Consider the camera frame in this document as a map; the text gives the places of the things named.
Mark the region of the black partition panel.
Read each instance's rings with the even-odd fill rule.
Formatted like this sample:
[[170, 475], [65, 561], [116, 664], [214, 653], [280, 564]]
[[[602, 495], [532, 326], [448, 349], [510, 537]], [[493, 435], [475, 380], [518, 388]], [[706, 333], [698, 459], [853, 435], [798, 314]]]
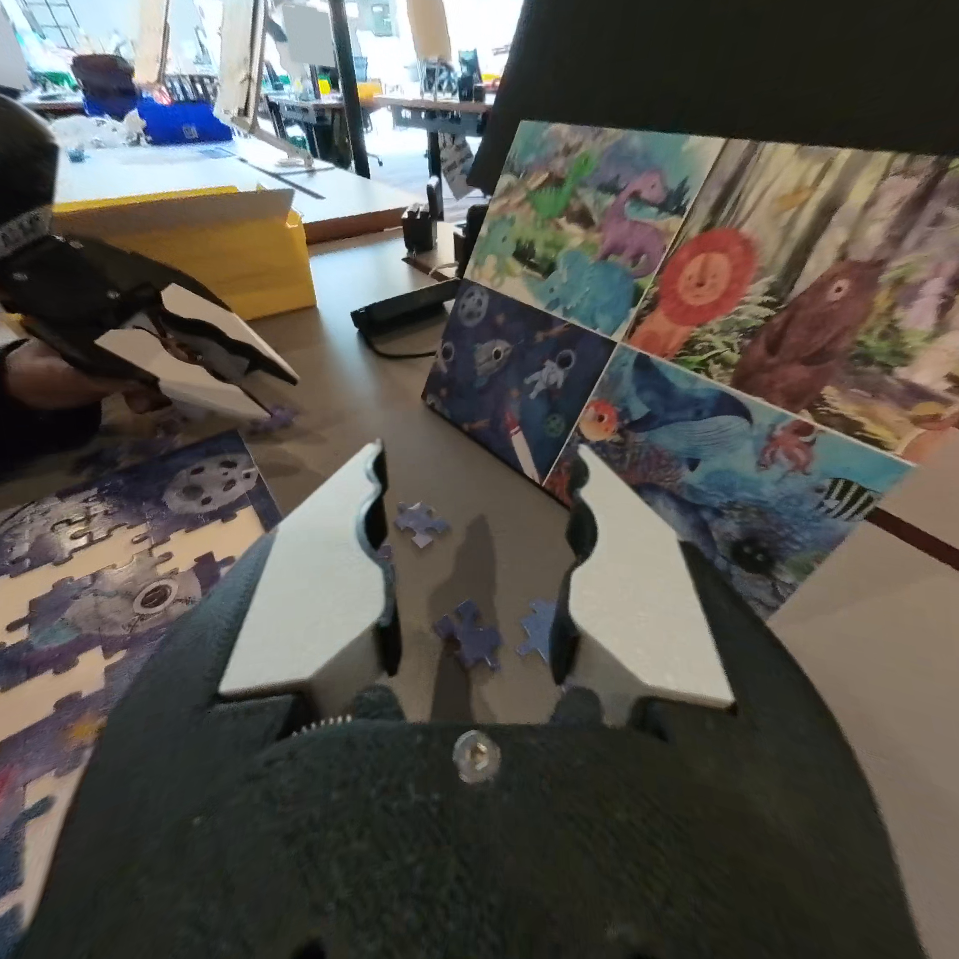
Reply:
[[469, 182], [521, 121], [956, 156], [956, 1], [524, 2]]

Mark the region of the light blue puzzle piece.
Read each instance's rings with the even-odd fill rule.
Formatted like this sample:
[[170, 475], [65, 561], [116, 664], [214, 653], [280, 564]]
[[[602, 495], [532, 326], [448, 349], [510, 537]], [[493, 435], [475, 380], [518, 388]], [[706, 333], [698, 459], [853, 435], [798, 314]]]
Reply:
[[536, 598], [529, 603], [529, 612], [521, 618], [523, 639], [516, 647], [522, 658], [538, 657], [544, 664], [550, 661], [550, 635], [556, 613], [556, 602]]

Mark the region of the dark blue puzzle piece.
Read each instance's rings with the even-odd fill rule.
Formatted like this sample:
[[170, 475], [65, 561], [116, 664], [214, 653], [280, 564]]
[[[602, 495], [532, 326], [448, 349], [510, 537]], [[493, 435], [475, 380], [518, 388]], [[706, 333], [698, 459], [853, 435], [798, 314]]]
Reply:
[[480, 665], [494, 672], [500, 669], [499, 631], [482, 621], [480, 608], [473, 600], [463, 600], [453, 611], [436, 620], [433, 631], [440, 641], [453, 644], [456, 658], [464, 670]]

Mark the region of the black device box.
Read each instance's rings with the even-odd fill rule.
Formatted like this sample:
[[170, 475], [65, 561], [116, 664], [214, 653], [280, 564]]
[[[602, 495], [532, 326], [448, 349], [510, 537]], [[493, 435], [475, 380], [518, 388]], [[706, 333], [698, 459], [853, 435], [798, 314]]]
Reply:
[[454, 252], [461, 272], [473, 254], [487, 212], [487, 202], [475, 203], [467, 209], [465, 219], [454, 225]]

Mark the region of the person's left hand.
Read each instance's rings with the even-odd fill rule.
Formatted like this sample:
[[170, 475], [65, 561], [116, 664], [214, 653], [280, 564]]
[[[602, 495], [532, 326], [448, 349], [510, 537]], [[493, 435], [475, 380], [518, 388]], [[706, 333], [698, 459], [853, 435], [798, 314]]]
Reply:
[[88, 376], [40, 341], [19, 343], [3, 360], [2, 372], [8, 395], [35, 411], [78, 409], [117, 395], [136, 414], [172, 405], [157, 388], [138, 381]]

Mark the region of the white table with wooden edge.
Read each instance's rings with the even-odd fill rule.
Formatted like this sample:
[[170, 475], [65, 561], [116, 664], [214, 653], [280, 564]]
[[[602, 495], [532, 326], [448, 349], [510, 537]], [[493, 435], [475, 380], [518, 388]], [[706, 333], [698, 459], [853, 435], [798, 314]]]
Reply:
[[290, 189], [309, 246], [398, 229], [409, 192], [316, 163], [284, 165], [281, 150], [254, 139], [195, 146], [94, 149], [83, 162], [61, 152], [54, 203], [139, 198], [235, 187]]

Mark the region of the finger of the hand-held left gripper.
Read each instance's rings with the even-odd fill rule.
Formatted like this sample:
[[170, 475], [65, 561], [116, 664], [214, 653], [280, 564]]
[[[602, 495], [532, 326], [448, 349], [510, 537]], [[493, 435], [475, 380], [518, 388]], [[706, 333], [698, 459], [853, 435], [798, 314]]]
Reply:
[[178, 284], [155, 292], [154, 300], [151, 324], [175, 359], [234, 386], [254, 374], [299, 383], [294, 367], [229, 309]]
[[161, 336], [139, 327], [109, 330], [96, 346], [132, 366], [141, 379], [176, 403], [247, 422], [264, 422], [270, 411], [246, 390], [219, 379], [198, 362], [175, 356]]

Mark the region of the space jigsaw puzzle board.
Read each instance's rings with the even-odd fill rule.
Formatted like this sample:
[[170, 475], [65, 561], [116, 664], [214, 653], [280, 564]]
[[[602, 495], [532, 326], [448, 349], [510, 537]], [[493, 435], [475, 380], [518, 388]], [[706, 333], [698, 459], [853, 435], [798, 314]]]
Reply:
[[1, 946], [35, 914], [109, 713], [170, 626], [282, 519], [244, 438], [220, 434], [2, 517]]

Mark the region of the black pole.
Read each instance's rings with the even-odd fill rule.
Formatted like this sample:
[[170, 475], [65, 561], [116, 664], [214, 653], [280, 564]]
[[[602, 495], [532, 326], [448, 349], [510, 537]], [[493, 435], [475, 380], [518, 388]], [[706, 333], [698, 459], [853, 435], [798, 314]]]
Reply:
[[334, 46], [337, 55], [342, 108], [349, 138], [353, 169], [356, 175], [370, 178], [369, 159], [359, 98], [356, 69], [351, 46], [348, 16], [344, 1], [328, 1]]

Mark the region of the blue storage bin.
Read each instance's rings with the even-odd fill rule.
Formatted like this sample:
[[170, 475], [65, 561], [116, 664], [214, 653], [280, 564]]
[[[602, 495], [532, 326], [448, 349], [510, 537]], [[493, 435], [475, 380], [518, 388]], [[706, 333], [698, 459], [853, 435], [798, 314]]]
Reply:
[[233, 139], [232, 128], [214, 114], [209, 102], [162, 103], [143, 97], [136, 109], [145, 124], [145, 136], [153, 146], [222, 143]]

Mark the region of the wooden frame stand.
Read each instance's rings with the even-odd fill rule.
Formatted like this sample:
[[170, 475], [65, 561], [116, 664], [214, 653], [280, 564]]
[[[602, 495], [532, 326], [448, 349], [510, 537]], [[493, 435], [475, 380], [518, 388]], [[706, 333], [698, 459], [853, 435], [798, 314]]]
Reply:
[[259, 110], [262, 94], [265, 46], [272, 23], [269, 1], [223, 1], [219, 90], [214, 114], [228, 126], [281, 150], [287, 165], [311, 170], [315, 161], [307, 150], [261, 128]]

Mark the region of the yellow cardboard box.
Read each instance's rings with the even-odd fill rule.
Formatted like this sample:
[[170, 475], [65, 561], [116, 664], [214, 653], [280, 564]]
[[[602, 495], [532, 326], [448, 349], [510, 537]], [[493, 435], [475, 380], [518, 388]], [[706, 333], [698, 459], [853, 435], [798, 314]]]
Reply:
[[59, 232], [179, 270], [254, 321], [317, 305], [293, 190], [236, 187], [57, 202]]

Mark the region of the pale lavender puzzle piece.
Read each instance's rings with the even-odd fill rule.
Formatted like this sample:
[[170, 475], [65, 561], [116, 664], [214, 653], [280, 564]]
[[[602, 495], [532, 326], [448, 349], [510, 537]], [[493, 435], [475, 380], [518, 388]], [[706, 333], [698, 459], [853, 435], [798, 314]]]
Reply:
[[449, 522], [422, 501], [398, 503], [393, 524], [397, 530], [411, 534], [411, 542], [420, 549], [432, 545], [451, 530]]

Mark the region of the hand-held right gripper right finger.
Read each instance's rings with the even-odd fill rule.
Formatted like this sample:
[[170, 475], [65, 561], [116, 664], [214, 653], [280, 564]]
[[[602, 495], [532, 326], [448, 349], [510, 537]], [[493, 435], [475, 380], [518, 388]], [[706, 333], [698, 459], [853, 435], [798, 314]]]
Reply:
[[586, 446], [569, 497], [572, 562], [550, 628], [558, 687], [591, 693], [611, 726], [648, 698], [730, 710], [735, 694], [673, 529]]

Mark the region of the flat black charger device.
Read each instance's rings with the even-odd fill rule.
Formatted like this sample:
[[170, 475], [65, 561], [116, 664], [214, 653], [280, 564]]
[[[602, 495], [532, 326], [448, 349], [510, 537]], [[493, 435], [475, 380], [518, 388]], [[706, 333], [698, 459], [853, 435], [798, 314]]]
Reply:
[[425, 321], [456, 299], [461, 283], [458, 278], [446, 279], [360, 307], [351, 312], [353, 325], [372, 338]]

